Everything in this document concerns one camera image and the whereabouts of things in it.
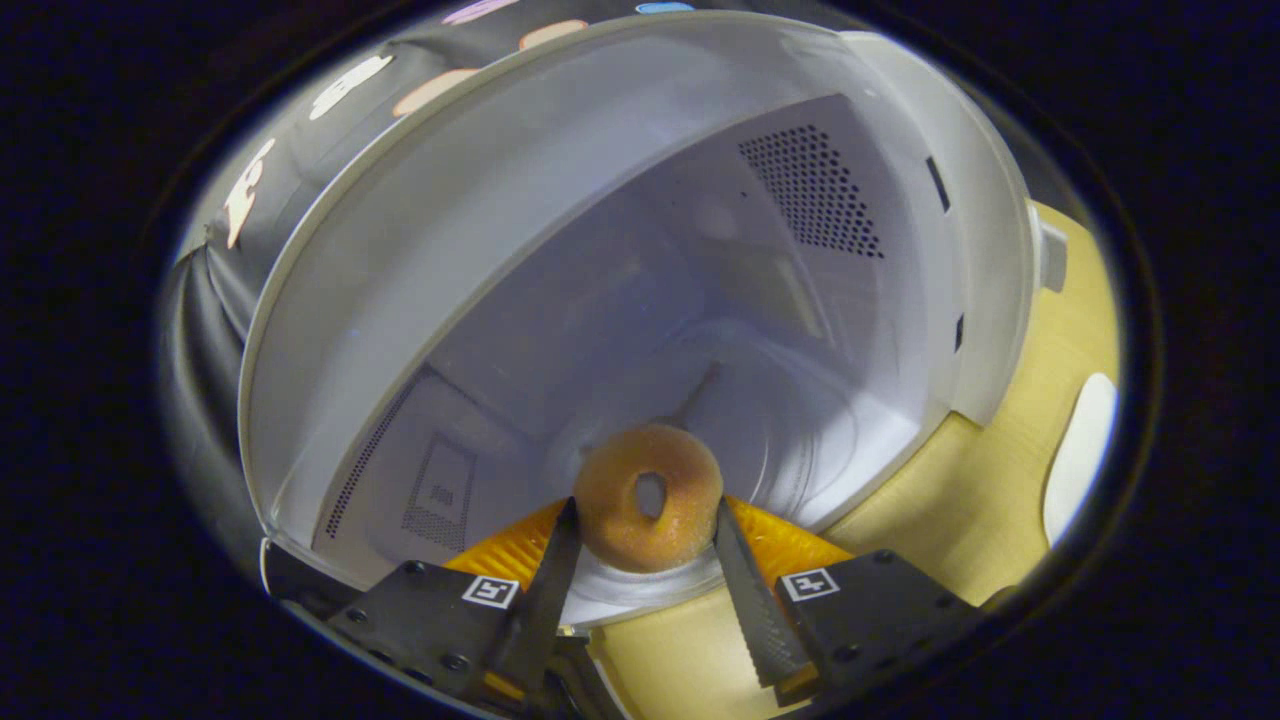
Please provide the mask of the white square plate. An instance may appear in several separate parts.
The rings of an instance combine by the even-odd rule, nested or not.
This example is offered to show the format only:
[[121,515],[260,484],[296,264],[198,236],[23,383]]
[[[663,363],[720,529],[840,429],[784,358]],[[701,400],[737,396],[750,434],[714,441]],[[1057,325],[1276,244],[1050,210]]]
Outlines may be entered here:
[[1117,415],[1117,388],[1103,373],[1088,375],[1044,483],[1041,519],[1044,538],[1055,548],[1092,492],[1108,452]]

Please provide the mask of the black backdrop cloth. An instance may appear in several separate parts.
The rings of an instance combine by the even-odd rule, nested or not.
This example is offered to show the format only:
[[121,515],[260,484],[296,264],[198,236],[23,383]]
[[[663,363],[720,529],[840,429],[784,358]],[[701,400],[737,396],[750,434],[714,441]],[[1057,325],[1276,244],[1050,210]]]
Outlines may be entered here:
[[306,70],[218,152],[160,290],[157,388],[180,486],[239,571],[256,571],[264,538],[241,468],[241,364],[262,287],[296,224],[394,123],[394,105],[430,79],[499,61],[541,27],[595,24],[663,1],[445,0]]

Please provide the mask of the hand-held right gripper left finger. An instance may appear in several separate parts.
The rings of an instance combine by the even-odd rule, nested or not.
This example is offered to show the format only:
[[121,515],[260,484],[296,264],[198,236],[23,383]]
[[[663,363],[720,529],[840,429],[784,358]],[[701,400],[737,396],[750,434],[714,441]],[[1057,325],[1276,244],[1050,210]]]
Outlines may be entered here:
[[402,562],[328,625],[429,689],[475,706],[529,706],[580,550],[576,502],[563,498],[447,565]]

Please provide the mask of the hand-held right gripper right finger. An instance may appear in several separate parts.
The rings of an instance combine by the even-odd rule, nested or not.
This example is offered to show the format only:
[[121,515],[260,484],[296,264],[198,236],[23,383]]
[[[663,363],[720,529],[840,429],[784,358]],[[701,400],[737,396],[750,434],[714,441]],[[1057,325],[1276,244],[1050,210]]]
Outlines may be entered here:
[[892,550],[854,555],[730,496],[714,547],[756,679],[781,706],[879,694],[986,618]]

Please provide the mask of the white microwave oven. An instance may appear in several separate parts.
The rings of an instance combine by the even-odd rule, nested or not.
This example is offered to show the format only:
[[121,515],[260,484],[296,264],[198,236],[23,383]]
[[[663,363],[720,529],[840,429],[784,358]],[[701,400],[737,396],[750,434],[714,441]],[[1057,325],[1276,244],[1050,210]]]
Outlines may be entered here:
[[1066,268],[995,123],[904,45],[611,20],[398,120],[307,210],[246,343],[247,486],[342,585],[447,562],[568,496],[536,483],[573,372],[718,319],[831,355],[923,445],[992,421]]

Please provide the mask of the brown doughnut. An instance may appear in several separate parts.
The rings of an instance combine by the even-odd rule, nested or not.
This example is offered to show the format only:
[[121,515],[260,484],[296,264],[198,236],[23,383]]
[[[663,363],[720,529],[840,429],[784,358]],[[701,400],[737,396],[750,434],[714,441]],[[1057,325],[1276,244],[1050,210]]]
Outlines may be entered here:
[[660,423],[622,430],[590,451],[572,491],[582,543],[634,574],[692,562],[714,537],[723,493],[712,450]]

